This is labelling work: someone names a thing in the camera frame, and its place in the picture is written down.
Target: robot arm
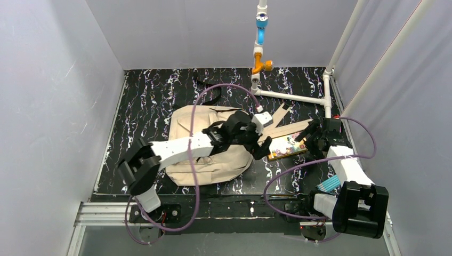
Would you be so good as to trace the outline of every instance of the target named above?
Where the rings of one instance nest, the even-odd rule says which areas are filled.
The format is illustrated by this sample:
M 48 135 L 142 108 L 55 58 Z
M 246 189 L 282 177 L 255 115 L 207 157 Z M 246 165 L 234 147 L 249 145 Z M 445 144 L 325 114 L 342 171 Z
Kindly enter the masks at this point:
M 194 158 L 219 154 L 230 145 L 243 145 L 255 159 L 270 153 L 272 139 L 267 137 L 262 145 L 257 144 L 264 127 L 273 123 L 268 112 L 249 115 L 237 111 L 226 121 L 216 122 L 191 138 Z M 158 171 L 188 159 L 189 137 L 170 141 L 146 143 L 143 138 L 135 141 L 120 159 L 118 171 L 132 196 L 142 204 L 146 212 L 160 207 L 160 199 L 154 188 Z
M 339 119 L 312 121 L 303 134 L 305 145 L 315 158 L 353 154 L 350 143 L 340 133 Z M 313 208 L 332 219 L 336 232 L 371 238 L 383 234 L 389 194 L 364 174 L 356 158 L 329 161 L 341 182 L 339 196 L 311 193 Z

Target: black tabletop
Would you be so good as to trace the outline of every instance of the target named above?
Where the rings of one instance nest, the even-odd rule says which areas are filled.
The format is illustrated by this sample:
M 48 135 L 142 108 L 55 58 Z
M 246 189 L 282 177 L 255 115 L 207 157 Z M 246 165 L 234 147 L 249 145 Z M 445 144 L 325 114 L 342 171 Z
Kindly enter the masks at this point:
M 290 93 L 307 97 L 322 98 L 323 68 L 276 68 L 261 74 L 262 89 Z M 168 139 L 171 114 L 174 110 L 192 105 L 204 89 L 193 79 L 207 84 L 234 83 L 251 88 L 251 71 L 248 68 L 217 69 L 152 69 L 130 70 L 126 72 L 124 92 L 110 138 L 102 173 L 98 180 L 97 195 L 124 195 L 126 187 L 115 171 L 119 157 L 124 154 L 134 139 L 144 137 L 145 141 Z M 205 101 L 215 98 L 218 92 L 210 91 Z M 257 97 L 265 110 L 271 114 L 283 100 Z M 332 114 L 339 113 L 332 95 Z M 324 117 L 324 109 L 311 103 L 288 101 L 293 110 L 286 115 L 279 126 L 309 118 Z M 252 110 L 253 102 L 243 91 L 223 89 L 218 106 L 231 106 Z M 269 162 L 267 158 L 254 161 L 250 168 L 235 179 L 201 186 L 203 194 L 236 195 L 262 194 L 264 186 L 276 174 L 294 165 L 303 163 L 309 153 L 289 156 Z M 272 194 L 308 193 L 315 186 L 334 175 L 327 163 L 313 165 L 294 171 L 275 182 L 269 189 Z M 158 194 L 194 194 L 193 187 L 178 187 L 163 171 L 158 174 Z

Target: white wall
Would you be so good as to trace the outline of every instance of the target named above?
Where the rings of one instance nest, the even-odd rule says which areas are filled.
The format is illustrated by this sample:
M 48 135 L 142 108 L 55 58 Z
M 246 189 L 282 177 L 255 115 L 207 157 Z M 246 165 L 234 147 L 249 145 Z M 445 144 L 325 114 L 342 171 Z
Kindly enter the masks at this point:
M 65 255 L 123 71 L 84 0 L 0 1 L 1 255 Z
M 123 69 L 251 67 L 258 0 L 87 0 Z M 357 0 L 269 0 L 264 57 L 327 66 Z
M 450 255 L 452 2 L 423 1 L 432 5 L 346 111 L 376 138 L 376 157 L 362 163 L 389 191 L 402 255 Z M 340 80 L 341 90 L 350 85 Z M 365 132 L 357 126 L 351 132 L 357 150 L 370 152 Z
M 368 1 L 335 68 L 344 106 L 361 87 L 419 1 Z

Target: white pvc pipe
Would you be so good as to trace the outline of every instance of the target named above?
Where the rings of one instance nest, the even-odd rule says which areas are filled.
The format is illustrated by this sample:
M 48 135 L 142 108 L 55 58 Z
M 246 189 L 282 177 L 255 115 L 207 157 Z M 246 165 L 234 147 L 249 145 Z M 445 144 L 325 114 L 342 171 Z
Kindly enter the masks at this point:
M 375 80 L 380 77 L 383 69 L 392 60 L 392 57 L 395 56 L 399 47 L 401 47 L 402 44 L 405 43 L 407 37 L 411 34 L 420 19 L 424 17 L 424 14 L 431 7 L 433 2 L 434 1 L 421 1 L 419 3 L 417 8 L 412 13 L 411 17 L 407 20 L 405 25 L 399 31 L 398 35 L 386 49 L 386 52 L 380 58 L 379 62 L 375 65 L 372 72 L 369 74 L 362 86 L 353 96 L 350 103 L 345 107 L 344 112 L 342 112 L 342 116 L 349 116 L 350 111 L 352 111 L 357 106 L 357 104 L 361 102 L 361 98 L 365 95 L 365 92 L 371 85 L 374 84 Z
M 330 74 L 331 69 L 336 65 L 337 60 L 339 59 L 339 56 L 341 56 L 342 51 L 344 50 L 345 44 L 349 40 L 350 34 L 352 34 L 352 31 L 356 25 L 356 22 L 358 22 L 359 17 L 361 16 L 361 11 L 366 5 L 366 0 L 358 0 L 356 3 L 352 16 L 350 16 L 349 23 L 347 23 L 347 26 L 344 29 L 344 32 L 342 33 L 341 39 L 339 40 L 339 43 L 336 46 L 336 50 L 333 53 L 333 56 L 331 57 L 331 60 L 329 61 L 328 66 L 325 69 L 325 72 Z
M 255 95 L 256 96 L 260 95 L 260 96 L 275 97 L 275 98 L 286 99 L 286 100 L 303 101 L 303 102 L 320 104 L 320 105 L 324 104 L 323 99 L 310 98 L 310 97 L 305 97 L 305 96 L 297 96 L 297 95 L 291 95 L 291 94 L 287 94 L 287 93 L 267 92 L 267 91 L 258 90 Z
M 261 73 L 251 75 L 251 93 L 254 95 L 256 95 L 256 93 L 259 91 L 257 84 L 260 82 L 260 80 L 261 80 Z
M 324 225 L 332 225 L 333 222 L 327 220 L 325 222 L 322 221 L 300 221 L 300 227 L 312 227 L 312 226 L 324 226 Z
M 267 0 L 259 0 L 259 6 L 264 8 L 267 6 Z
M 324 94 L 325 94 L 325 97 L 324 97 L 324 99 L 325 99 L 325 103 L 324 103 L 325 117 L 331 118 L 331 95 L 329 92 L 329 75 L 324 74 L 323 80 L 324 80 Z

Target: pipe elbow joint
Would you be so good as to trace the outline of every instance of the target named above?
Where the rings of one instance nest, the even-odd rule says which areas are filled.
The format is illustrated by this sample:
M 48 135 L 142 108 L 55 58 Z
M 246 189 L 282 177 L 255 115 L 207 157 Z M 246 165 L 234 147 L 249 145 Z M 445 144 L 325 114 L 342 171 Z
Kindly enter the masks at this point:
M 324 97 L 324 108 L 330 108 L 331 109 L 331 96 L 325 96 Z
M 322 75 L 322 79 L 325 81 L 326 79 L 329 79 L 330 75 L 331 75 L 331 72 L 326 72 L 326 70 L 325 70 Z
M 273 61 L 267 60 L 265 63 L 261 61 L 262 54 L 256 52 L 254 54 L 254 68 L 251 70 L 251 74 L 255 75 L 262 70 L 271 71 L 273 70 Z

